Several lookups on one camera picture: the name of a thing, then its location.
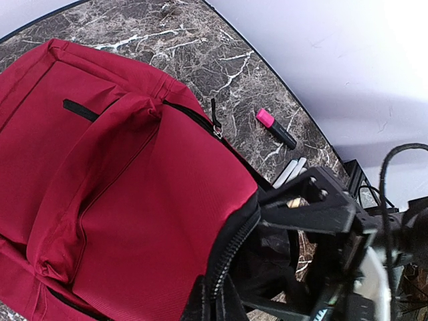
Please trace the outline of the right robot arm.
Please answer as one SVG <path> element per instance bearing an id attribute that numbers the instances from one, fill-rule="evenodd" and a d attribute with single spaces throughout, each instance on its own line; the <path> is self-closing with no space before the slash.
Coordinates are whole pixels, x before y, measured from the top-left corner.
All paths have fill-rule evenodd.
<path id="1" fill-rule="evenodd" d="M 409 262 L 427 266 L 427 200 L 410 201 L 407 211 L 389 213 L 387 169 L 400 152 L 426 149 L 426 144 L 408 143 L 386 155 L 376 216 L 324 167 L 308 169 L 268 192 L 260 200 L 261 225 L 304 231 L 316 252 L 306 283 L 289 286 L 287 302 L 244 292 L 241 303 L 280 320 L 395 320 L 394 269 Z"/>

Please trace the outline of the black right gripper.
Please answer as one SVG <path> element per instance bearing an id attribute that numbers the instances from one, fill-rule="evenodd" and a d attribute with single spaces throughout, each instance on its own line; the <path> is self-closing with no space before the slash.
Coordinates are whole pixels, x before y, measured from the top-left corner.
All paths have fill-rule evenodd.
<path id="1" fill-rule="evenodd" d="M 304 198 L 306 205 L 288 208 L 287 202 Z M 306 308 L 254 295 L 241 303 L 280 320 L 394 320 L 399 311 L 395 292 L 400 268 L 418 262 L 418 201 L 405 212 L 370 208 L 356 214 L 354 200 L 328 167 L 312 167 L 279 189 L 259 198 L 260 223 L 310 233 L 338 234 L 357 229 L 340 248 L 338 283 L 328 281 L 325 294 L 310 317 Z"/>

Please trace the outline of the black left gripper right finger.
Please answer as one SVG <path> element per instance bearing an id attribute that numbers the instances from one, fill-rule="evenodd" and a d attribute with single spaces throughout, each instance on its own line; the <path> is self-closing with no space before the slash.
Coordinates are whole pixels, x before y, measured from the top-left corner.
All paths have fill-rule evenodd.
<path id="1" fill-rule="evenodd" d="M 232 279 L 226 276 L 215 301 L 216 321 L 248 321 L 245 308 Z"/>

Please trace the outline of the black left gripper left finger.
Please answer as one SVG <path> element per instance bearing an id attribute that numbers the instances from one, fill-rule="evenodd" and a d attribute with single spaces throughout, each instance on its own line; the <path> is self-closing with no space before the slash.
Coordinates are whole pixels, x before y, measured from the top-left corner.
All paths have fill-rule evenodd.
<path id="1" fill-rule="evenodd" d="M 180 321 L 213 321 L 215 307 L 209 297 L 205 277 L 197 277 Z"/>

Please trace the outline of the red student backpack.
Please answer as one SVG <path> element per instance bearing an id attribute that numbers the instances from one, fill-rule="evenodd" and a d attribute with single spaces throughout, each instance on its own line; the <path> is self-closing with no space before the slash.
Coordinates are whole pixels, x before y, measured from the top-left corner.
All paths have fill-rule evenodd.
<path id="1" fill-rule="evenodd" d="M 197 277 L 298 283 L 262 178 L 193 93 L 60 39 L 1 73 L 1 301 L 28 320 L 180 320 Z"/>

